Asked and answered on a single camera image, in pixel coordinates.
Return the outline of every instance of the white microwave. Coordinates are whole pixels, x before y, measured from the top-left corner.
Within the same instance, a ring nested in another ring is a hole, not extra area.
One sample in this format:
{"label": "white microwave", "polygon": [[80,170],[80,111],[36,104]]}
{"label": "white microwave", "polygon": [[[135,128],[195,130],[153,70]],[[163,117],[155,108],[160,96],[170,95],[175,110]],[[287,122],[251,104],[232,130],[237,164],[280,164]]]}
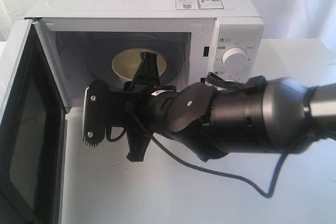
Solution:
{"label": "white microwave", "polygon": [[0,57],[0,218],[59,221],[65,114],[95,79],[123,86],[116,55],[159,53],[178,89],[209,71],[245,82],[263,29],[250,0],[40,0]]}

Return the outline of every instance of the warning label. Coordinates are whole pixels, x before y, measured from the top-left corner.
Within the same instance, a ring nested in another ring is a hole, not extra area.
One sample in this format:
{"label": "warning label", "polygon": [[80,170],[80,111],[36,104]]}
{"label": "warning label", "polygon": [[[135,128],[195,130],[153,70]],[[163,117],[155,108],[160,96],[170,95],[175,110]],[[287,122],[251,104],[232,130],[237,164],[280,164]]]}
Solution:
{"label": "warning label", "polygon": [[176,0],[176,10],[199,10],[197,0]]}
{"label": "warning label", "polygon": [[222,0],[198,0],[200,9],[224,9]]}

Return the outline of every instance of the open microwave door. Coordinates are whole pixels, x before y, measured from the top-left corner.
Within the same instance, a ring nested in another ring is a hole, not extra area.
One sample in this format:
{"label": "open microwave door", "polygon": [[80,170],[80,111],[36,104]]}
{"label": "open microwave door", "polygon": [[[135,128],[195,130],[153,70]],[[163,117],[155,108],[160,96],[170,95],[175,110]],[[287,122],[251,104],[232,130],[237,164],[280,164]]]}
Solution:
{"label": "open microwave door", "polygon": [[32,20],[0,56],[1,223],[58,223],[65,108]]}

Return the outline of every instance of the bolt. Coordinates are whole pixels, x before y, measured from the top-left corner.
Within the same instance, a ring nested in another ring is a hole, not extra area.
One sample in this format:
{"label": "bolt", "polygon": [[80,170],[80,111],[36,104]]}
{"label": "bolt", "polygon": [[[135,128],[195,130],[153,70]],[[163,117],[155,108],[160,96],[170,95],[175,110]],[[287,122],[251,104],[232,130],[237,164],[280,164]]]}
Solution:
{"label": "bolt", "polygon": [[88,138],[92,138],[93,137],[93,132],[92,131],[89,131],[88,132]]}

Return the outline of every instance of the microwave control panel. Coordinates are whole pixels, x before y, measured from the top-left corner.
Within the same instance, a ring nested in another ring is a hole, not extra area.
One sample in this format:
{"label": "microwave control panel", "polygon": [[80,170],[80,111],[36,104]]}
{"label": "microwave control panel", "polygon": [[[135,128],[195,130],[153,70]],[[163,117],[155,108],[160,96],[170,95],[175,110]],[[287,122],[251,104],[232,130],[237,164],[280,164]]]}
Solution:
{"label": "microwave control panel", "polygon": [[224,80],[246,82],[251,77],[263,31],[263,22],[257,17],[218,18],[208,71]]}

